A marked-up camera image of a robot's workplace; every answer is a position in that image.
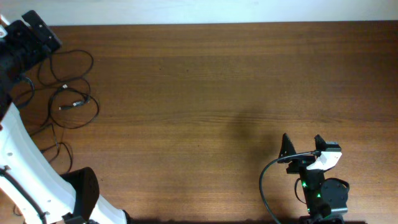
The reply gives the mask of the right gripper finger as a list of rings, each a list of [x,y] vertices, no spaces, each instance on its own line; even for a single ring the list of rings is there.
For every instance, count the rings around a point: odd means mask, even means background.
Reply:
[[[282,144],[279,152],[279,159],[291,159],[297,153],[295,151],[294,145],[290,140],[287,133],[282,135]]]
[[[326,149],[326,141],[319,134],[314,137],[314,140],[316,151],[324,151]]]

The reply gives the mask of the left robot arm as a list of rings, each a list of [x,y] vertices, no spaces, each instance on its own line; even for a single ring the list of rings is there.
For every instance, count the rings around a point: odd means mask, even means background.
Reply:
[[[10,91],[25,72],[61,47],[30,10],[20,20],[1,19],[1,190],[26,223],[131,223],[129,214],[100,195],[89,167],[58,174],[29,136]]]

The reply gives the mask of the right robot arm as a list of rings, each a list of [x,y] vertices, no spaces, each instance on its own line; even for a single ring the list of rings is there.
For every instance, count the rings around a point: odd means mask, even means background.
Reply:
[[[298,154],[287,134],[282,136],[279,163],[287,163],[288,174],[298,174],[301,182],[307,216],[299,223],[343,223],[348,212],[349,183],[337,178],[325,178],[325,172],[334,168],[342,156],[337,142],[315,136],[315,150]]]

